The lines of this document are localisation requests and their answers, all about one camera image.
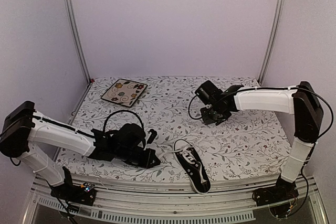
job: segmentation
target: wall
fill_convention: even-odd
[[[336,111],[336,1],[285,0],[275,48],[265,86],[311,82]],[[325,129],[330,122],[324,107]],[[289,136],[293,120],[281,115],[281,123]],[[317,145],[307,167],[314,174],[331,223],[336,223],[336,128]]]
[[[73,0],[93,77],[254,76],[276,0]]]
[[[0,0],[0,127],[25,100],[66,121],[85,88],[64,0]],[[0,223],[18,223],[34,180],[0,155]]]

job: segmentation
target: black and white sneaker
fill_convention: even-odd
[[[186,140],[179,139],[174,143],[174,154],[187,172],[193,189],[199,194],[206,194],[211,187],[210,180],[195,148]]]

